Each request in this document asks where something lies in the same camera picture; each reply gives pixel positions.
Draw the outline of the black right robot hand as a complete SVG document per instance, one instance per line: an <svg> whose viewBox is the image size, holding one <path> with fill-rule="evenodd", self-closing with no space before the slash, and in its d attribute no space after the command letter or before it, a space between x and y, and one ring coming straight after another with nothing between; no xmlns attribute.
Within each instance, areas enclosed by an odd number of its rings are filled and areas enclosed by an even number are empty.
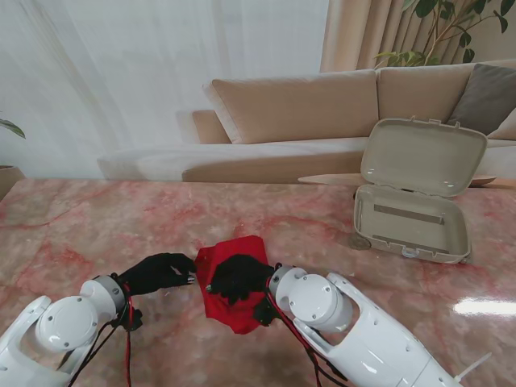
<svg viewBox="0 0 516 387"><path fill-rule="evenodd" d="M263 293L273 266L253 256L237 254L218 264L207 291L227 299L230 305L249 299L252 293Z"/></svg>

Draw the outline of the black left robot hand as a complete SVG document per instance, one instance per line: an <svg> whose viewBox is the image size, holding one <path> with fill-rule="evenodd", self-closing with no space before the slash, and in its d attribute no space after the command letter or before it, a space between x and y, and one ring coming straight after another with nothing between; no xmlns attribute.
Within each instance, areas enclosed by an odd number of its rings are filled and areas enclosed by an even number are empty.
<svg viewBox="0 0 516 387"><path fill-rule="evenodd" d="M131 296L139 296L189 285L196 272L195 263L185 254L164 252L144 258L120 274L118 279Z"/></svg>

